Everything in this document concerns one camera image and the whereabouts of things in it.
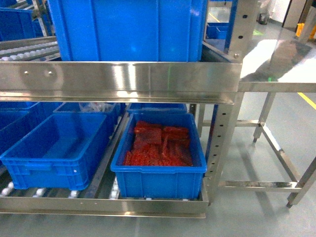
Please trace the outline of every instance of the gray floor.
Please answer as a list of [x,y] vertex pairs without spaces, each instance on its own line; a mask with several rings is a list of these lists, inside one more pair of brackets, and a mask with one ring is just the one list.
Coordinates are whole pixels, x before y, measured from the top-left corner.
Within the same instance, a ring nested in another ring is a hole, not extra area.
[[[272,24],[258,25],[261,39],[292,39]],[[247,93],[239,117],[258,119],[265,93]],[[316,102],[316,94],[306,94]],[[207,106],[205,119],[210,119]],[[297,93],[277,94],[267,124],[302,173],[316,155],[316,110]],[[269,144],[252,144],[253,128],[236,128],[223,180],[289,181]],[[208,129],[203,129],[205,148]],[[285,207],[288,194],[219,190],[206,219],[0,215],[1,237],[250,237],[316,236],[316,184],[302,201]]]

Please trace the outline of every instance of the crate rim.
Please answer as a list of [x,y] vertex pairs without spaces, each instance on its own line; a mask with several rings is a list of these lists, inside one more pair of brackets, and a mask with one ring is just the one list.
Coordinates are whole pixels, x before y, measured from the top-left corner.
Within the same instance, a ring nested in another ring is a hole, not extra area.
[[25,12],[25,13],[32,13],[32,10],[24,10],[24,9],[14,9],[14,8],[6,8],[0,7],[0,11],[14,11],[14,12]]

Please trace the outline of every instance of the stainless steel rack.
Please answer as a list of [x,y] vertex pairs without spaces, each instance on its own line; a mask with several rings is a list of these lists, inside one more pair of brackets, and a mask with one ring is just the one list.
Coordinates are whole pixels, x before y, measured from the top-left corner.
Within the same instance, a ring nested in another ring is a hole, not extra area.
[[[218,187],[291,192],[288,207],[297,204],[316,179],[316,159],[301,178],[271,136],[265,120],[276,92],[316,91],[313,68],[308,66],[311,61],[315,63],[316,50],[296,41],[276,41],[270,45],[273,50],[266,62],[254,69],[253,62],[247,62],[246,48],[253,32],[250,26],[254,25],[256,5],[256,0],[239,0],[238,4],[234,1],[235,24],[226,53],[204,44],[202,61],[197,63],[61,62],[56,55],[45,62],[0,62],[0,101],[178,102],[191,103],[193,113],[198,103],[198,129],[210,126],[208,169],[198,199],[122,198],[119,192],[113,198],[116,180],[108,165],[125,127],[125,114],[86,190],[15,190],[2,167],[0,189],[7,189],[6,195],[0,197],[0,212],[203,218]],[[55,38],[3,42],[0,49],[52,41]],[[268,50],[260,43],[257,47]],[[269,92],[258,120],[237,120],[245,92]],[[212,121],[203,120],[205,104],[215,104]],[[263,133],[292,182],[219,182],[235,126],[256,127],[255,140]]]

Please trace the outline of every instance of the trash bin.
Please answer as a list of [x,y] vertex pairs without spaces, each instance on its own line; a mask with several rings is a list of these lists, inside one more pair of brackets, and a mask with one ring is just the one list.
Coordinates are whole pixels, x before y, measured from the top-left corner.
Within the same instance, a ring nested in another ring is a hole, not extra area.
[[259,21],[258,22],[261,25],[267,25],[269,18],[270,18],[269,14],[261,13],[259,15]]

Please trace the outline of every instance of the blue plastic crate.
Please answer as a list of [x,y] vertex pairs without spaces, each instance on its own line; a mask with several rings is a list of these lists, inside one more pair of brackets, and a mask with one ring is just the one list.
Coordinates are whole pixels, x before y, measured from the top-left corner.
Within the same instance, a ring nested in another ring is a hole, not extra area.
[[[120,113],[120,104],[119,103],[111,103],[113,107],[108,112],[101,112],[108,116],[107,129],[109,135],[111,135],[114,131],[114,124],[118,123],[119,113]],[[95,114],[100,112],[81,112],[79,103],[64,103],[59,106],[54,113],[83,113],[83,114]]]
[[16,189],[85,189],[109,141],[105,114],[53,114],[0,157]]
[[0,7],[7,7],[15,4],[16,0],[0,0]]
[[57,102],[0,102],[0,154],[43,122],[59,105]]
[[170,104],[170,103],[132,103],[127,109],[129,114],[131,113],[186,113],[186,104]]
[[0,8],[0,41],[35,38],[32,11]]
[[50,0],[64,61],[201,58],[207,0]]
[[206,35],[209,39],[225,40],[229,23],[208,23]]
[[[143,120],[167,126],[189,129],[193,167],[125,166],[127,151],[131,150],[136,122]],[[197,198],[206,172],[206,161],[199,141],[197,127],[191,114],[132,114],[111,163],[116,173],[122,197],[131,198]]]

